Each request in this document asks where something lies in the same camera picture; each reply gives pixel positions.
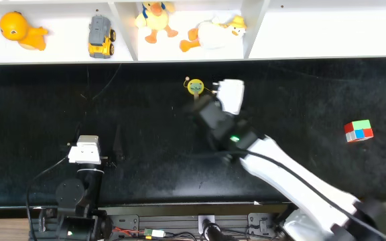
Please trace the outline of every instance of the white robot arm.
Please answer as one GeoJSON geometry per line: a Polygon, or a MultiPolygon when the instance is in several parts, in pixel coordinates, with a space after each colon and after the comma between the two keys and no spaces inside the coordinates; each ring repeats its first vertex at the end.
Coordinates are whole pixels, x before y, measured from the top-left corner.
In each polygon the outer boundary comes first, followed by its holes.
{"type": "Polygon", "coordinates": [[[221,109],[211,97],[204,96],[195,102],[192,112],[215,146],[225,153],[241,154],[245,170],[298,207],[279,225],[286,236],[296,241],[386,240],[382,204],[362,203],[327,184],[285,154],[273,139],[259,137],[247,121],[237,120],[234,115],[241,109],[243,81],[225,80],[214,85],[221,109]]]}

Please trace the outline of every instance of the green light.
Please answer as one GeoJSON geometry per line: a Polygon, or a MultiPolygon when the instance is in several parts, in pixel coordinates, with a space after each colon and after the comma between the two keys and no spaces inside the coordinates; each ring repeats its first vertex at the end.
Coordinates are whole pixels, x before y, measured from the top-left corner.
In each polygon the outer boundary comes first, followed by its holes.
{"type": "Polygon", "coordinates": [[[237,137],[237,136],[232,136],[231,137],[231,141],[233,141],[233,142],[238,142],[239,140],[240,140],[240,138],[237,137]]]}

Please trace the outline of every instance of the black table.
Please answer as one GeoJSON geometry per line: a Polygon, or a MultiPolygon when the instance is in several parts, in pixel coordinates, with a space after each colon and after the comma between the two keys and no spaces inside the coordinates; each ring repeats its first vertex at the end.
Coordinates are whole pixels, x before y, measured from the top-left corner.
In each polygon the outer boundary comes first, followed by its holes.
{"type": "MultiPolygon", "coordinates": [[[[117,67],[0,66],[0,207],[24,206],[28,180],[63,156],[85,122],[105,144],[120,124],[127,156],[106,170],[100,206],[286,201],[238,163],[186,157],[210,151],[183,111],[192,101],[186,76],[208,87],[244,80],[242,114],[259,131],[331,185],[386,201],[386,58],[123,64],[91,100],[117,67]],[[343,126],[361,119],[375,137],[346,143],[343,126]]],[[[39,180],[32,204],[54,205],[56,186],[76,168],[65,163],[39,180]]]]}

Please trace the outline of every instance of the rubik's cube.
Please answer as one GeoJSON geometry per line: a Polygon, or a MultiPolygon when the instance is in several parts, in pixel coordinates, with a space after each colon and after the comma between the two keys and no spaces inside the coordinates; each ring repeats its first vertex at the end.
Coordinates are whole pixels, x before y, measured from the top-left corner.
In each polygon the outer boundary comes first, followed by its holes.
{"type": "Polygon", "coordinates": [[[346,140],[348,142],[364,141],[373,137],[369,120],[352,121],[345,125],[346,140]]]}

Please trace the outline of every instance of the blue square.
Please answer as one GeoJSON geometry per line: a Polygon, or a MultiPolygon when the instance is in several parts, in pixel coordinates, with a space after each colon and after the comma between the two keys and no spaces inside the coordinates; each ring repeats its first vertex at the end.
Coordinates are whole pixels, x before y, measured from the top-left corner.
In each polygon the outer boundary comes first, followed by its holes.
{"type": "Polygon", "coordinates": [[[365,138],[365,132],[363,130],[357,130],[357,131],[355,131],[355,137],[356,138],[365,138]]]}

